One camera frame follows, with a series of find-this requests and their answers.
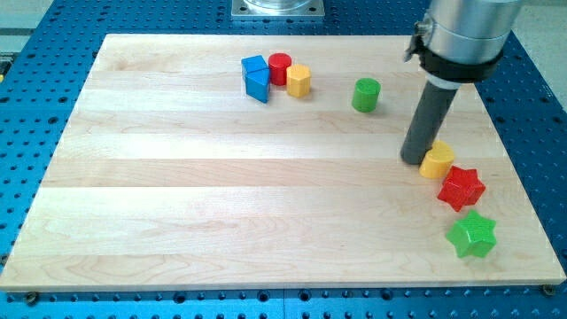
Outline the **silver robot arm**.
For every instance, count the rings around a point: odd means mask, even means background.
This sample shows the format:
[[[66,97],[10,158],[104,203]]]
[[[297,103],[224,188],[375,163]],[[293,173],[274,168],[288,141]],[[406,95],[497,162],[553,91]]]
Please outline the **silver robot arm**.
[[[416,55],[442,89],[481,82],[494,73],[521,7],[521,0],[431,0],[404,60]]]

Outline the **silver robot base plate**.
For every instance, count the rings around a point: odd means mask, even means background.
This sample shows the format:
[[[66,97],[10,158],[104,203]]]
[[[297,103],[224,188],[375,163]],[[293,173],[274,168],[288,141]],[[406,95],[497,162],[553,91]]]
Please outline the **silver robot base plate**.
[[[231,0],[230,7],[238,19],[325,16],[323,0]]]

